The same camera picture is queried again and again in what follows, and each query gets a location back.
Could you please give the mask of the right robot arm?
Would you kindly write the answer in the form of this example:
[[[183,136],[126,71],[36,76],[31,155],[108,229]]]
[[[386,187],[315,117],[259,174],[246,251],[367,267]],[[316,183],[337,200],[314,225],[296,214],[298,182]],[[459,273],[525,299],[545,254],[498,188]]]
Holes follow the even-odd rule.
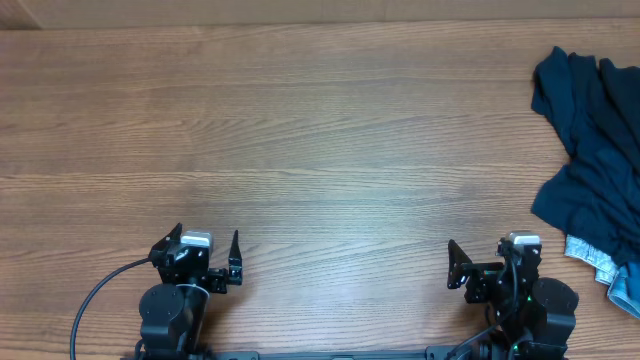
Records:
[[[484,304],[488,327],[448,350],[447,359],[565,359],[579,295],[539,275],[541,250],[537,234],[511,232],[497,242],[502,262],[475,263],[448,242],[447,287],[464,287],[467,303]]]

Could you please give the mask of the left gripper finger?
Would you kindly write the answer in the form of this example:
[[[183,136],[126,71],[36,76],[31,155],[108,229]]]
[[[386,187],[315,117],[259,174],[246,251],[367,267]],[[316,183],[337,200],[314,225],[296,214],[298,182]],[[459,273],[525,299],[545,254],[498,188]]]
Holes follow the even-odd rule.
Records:
[[[233,235],[229,256],[229,277],[228,283],[240,286],[243,282],[243,263],[242,255],[239,247],[239,231],[236,230]]]
[[[177,223],[176,226],[161,240],[161,244],[171,243],[178,244],[183,232],[183,225]]]

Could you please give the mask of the black t-shirt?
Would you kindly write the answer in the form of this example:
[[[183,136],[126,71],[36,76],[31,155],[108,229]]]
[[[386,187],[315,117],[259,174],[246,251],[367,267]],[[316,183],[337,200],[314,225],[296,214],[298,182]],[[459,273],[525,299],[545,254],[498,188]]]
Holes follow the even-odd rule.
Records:
[[[599,70],[613,111],[602,117],[601,128],[639,172],[639,68],[617,68],[604,58],[599,62]]]

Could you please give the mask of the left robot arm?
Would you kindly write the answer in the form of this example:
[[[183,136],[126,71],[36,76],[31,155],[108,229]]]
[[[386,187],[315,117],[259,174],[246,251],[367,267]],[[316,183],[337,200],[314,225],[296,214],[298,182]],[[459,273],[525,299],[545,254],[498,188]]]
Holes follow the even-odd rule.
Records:
[[[184,231],[177,224],[154,244],[149,260],[161,283],[151,287],[139,302],[141,341],[138,359],[213,359],[200,342],[203,321],[213,294],[225,294],[230,285],[243,282],[239,233],[233,234],[228,266],[212,268],[213,236]]]

